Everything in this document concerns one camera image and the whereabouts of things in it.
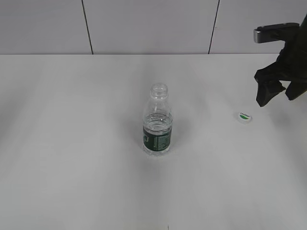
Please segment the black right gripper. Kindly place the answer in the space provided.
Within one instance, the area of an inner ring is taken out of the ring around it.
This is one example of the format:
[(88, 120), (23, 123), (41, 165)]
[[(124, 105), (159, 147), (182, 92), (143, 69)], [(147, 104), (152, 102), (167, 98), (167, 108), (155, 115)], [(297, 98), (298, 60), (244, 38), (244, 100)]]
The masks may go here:
[[(273, 97), (286, 90), (292, 101), (307, 91), (307, 19), (300, 25), (295, 36), (285, 42), (275, 62), (257, 70), (256, 101), (264, 107)], [(279, 81), (290, 81), (287, 89)]]

